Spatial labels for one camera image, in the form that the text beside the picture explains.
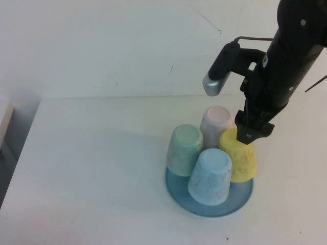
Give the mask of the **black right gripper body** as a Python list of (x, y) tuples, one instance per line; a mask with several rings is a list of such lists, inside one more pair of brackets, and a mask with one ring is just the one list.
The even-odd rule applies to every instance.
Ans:
[(236, 126), (245, 125), (259, 133), (259, 125), (270, 124), (272, 109), (260, 96), (262, 88), (263, 83), (257, 75), (246, 76), (240, 88), (245, 95), (245, 105), (236, 114)]

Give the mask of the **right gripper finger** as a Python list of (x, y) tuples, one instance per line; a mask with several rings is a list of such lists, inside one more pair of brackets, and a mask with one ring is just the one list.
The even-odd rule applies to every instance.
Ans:
[(271, 135), (275, 125), (274, 124), (261, 124), (259, 125), (258, 138), (266, 138)]
[(252, 128), (246, 127), (245, 125), (237, 125), (237, 141), (243, 144), (251, 144), (258, 139), (258, 133)]

